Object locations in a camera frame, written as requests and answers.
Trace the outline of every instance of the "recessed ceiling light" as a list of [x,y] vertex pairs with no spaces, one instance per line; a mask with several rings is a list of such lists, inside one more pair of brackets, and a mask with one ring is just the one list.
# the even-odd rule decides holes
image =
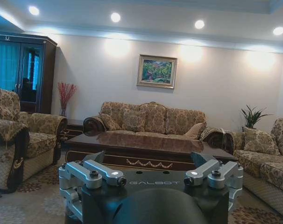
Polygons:
[[112,19],[113,22],[118,22],[121,20],[121,16],[118,13],[113,13],[110,18]]
[[197,29],[201,29],[201,28],[203,28],[203,27],[205,26],[205,23],[204,23],[204,21],[202,21],[202,20],[198,20],[198,21],[196,21],[196,23],[194,24],[194,26],[195,26],[195,28],[197,28]]
[[30,12],[32,15],[38,15],[38,14],[40,14],[39,9],[38,9],[37,7],[35,7],[35,6],[30,6],[30,7],[28,7],[28,10],[29,10],[29,12]]
[[273,34],[276,36],[282,35],[283,34],[283,27],[277,27],[273,30]]

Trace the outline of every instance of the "landscape painting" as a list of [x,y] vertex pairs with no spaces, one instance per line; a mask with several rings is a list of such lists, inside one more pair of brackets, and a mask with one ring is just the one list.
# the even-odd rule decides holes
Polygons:
[[137,85],[173,89],[176,66],[176,58],[141,55]]

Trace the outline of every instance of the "green plant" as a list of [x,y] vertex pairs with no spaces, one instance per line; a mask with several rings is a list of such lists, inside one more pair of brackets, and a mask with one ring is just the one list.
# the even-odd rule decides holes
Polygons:
[[249,127],[249,128],[254,128],[254,125],[262,118],[268,115],[272,115],[272,114],[262,114],[262,112],[266,109],[261,109],[258,111],[254,111],[254,109],[256,108],[256,106],[254,108],[251,108],[249,105],[246,105],[247,109],[242,111],[242,115],[244,116],[245,120],[246,120],[246,125],[245,127]]

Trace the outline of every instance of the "wooden cabinet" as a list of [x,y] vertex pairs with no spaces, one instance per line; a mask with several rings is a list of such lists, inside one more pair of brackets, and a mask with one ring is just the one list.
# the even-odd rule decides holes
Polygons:
[[56,46],[45,36],[0,33],[0,88],[19,95],[22,111],[51,113]]

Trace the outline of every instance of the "patterned carpet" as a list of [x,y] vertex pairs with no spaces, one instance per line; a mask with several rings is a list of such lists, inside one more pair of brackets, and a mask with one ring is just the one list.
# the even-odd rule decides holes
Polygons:
[[[12,194],[0,193],[0,224],[63,224],[64,200],[59,195],[57,168],[46,168]],[[229,215],[229,224],[283,224],[283,218],[244,189]]]

